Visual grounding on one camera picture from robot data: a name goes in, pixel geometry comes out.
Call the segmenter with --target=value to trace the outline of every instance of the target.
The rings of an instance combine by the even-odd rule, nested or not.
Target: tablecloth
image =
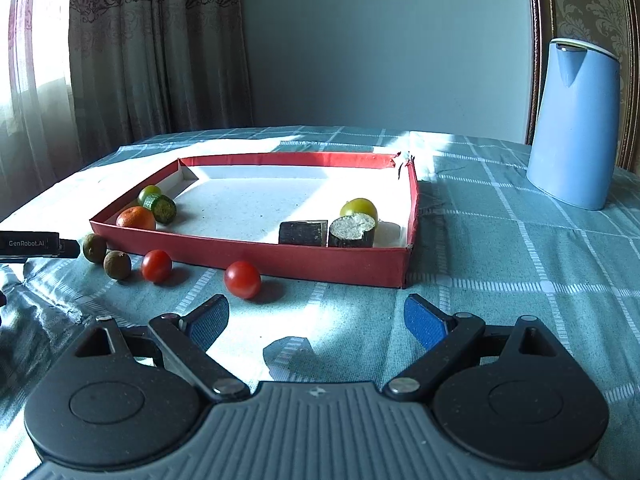
[[[409,151],[415,157],[420,225],[408,288],[273,278],[277,301],[229,297],[229,325],[209,354],[255,388],[272,380],[264,348],[291,337],[312,352],[280,360],[288,380],[381,386],[424,352],[402,320],[411,292],[447,313],[472,312],[490,324],[533,314],[609,404],[595,463],[615,479],[638,480],[640,181],[626,171],[615,171],[606,208],[588,212],[533,187],[526,179],[529,148],[520,144],[350,127],[207,130],[124,146],[37,197],[0,229],[53,230],[81,239],[95,212],[178,156],[315,150]],[[133,256],[134,268],[141,259]],[[143,324],[162,312],[187,313],[224,292],[220,270],[175,267],[178,278],[167,286],[137,277],[114,282],[83,257],[0,267],[9,302],[0,328],[2,478],[21,478],[38,463],[23,427],[24,400],[89,320],[110,314],[122,325]]]

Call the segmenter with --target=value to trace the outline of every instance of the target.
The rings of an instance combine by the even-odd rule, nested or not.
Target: electric kettle
[[[527,178],[561,202],[602,209],[620,122],[620,64],[586,41],[555,38]]]

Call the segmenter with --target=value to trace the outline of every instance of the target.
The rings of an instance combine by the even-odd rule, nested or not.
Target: cut cucumber
[[[153,194],[145,198],[143,207],[154,214],[156,222],[167,225],[174,221],[178,210],[175,203],[167,195]]]

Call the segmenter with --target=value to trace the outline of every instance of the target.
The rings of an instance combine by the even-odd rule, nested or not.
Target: green tomato
[[[144,205],[149,195],[162,195],[162,190],[158,186],[146,186],[138,195],[138,203]]]
[[[369,215],[376,221],[376,227],[378,227],[378,210],[371,200],[367,200],[366,198],[349,200],[342,206],[342,209],[340,209],[340,216],[351,216],[356,213]]]

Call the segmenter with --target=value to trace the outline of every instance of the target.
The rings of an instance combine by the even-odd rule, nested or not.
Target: kettle lid
[[[599,52],[601,54],[604,54],[605,56],[609,56],[612,59],[615,59],[616,61],[618,61],[618,58],[616,56],[614,56],[612,53],[610,53],[608,50],[602,48],[601,46],[598,46],[596,44],[593,43],[588,43],[587,41],[582,41],[582,40],[574,40],[572,38],[553,38],[551,40],[551,43],[555,43],[555,44],[565,44],[567,46],[578,46],[581,48],[586,48],[587,50],[594,50],[596,52]]]

